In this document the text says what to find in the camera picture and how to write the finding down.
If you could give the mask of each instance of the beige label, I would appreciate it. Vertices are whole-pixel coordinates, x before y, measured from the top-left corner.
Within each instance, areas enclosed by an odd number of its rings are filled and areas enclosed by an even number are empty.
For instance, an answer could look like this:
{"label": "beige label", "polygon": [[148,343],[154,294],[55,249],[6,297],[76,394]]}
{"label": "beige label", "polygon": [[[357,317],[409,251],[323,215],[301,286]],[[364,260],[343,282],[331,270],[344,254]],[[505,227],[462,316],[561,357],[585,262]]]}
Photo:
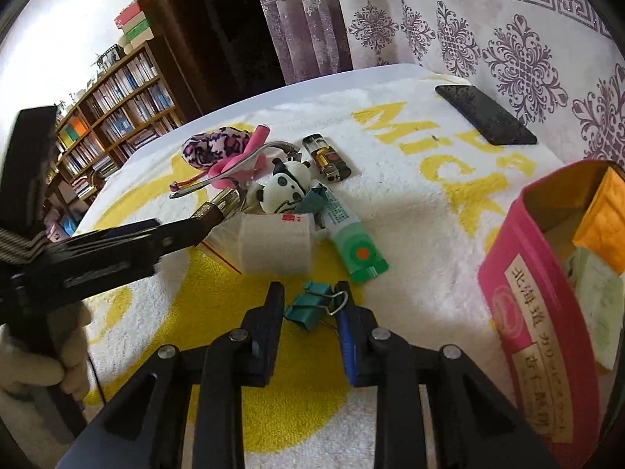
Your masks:
{"label": "beige label", "polygon": [[506,269],[505,278],[533,342],[512,356],[526,419],[540,435],[551,436],[552,442],[571,444],[571,389],[545,300],[520,254]]}

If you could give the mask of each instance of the orange package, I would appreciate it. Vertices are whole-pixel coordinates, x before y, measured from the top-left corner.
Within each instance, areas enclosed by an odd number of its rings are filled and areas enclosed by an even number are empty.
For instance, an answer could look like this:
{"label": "orange package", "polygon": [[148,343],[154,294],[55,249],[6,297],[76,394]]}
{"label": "orange package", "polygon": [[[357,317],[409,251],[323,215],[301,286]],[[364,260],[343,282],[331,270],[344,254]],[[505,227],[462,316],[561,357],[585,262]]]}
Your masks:
{"label": "orange package", "polygon": [[619,275],[625,271],[625,182],[609,167],[573,237]]}

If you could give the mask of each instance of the pink box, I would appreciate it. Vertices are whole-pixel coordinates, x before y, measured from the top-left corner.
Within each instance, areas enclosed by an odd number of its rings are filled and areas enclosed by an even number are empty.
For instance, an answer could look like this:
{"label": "pink box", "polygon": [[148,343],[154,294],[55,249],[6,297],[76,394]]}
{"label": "pink box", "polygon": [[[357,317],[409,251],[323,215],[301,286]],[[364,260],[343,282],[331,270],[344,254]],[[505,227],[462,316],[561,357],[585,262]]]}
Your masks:
{"label": "pink box", "polygon": [[518,407],[563,469],[593,454],[601,414],[595,356],[561,262],[608,167],[624,177],[615,163],[581,161],[525,187],[477,274]]}

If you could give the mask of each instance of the stack of boxes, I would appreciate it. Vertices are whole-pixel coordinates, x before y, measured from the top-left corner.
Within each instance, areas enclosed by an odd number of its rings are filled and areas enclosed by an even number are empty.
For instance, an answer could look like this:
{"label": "stack of boxes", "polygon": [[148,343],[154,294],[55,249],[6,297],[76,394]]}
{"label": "stack of boxes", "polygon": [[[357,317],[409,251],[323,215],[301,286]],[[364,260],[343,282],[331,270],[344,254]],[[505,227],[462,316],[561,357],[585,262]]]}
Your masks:
{"label": "stack of boxes", "polygon": [[148,18],[148,8],[149,0],[135,0],[115,18],[117,28],[123,31],[128,42],[124,46],[126,54],[158,34],[154,20]]}

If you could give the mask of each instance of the white wall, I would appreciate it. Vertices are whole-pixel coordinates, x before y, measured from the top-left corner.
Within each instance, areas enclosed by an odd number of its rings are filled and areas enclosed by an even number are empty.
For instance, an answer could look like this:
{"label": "white wall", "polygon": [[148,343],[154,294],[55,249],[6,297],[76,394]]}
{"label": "white wall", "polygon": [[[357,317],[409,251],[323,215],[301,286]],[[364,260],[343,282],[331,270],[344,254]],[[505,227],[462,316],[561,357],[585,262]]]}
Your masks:
{"label": "white wall", "polygon": [[117,42],[113,20],[132,0],[30,0],[0,45],[0,163],[20,109],[69,102]]}

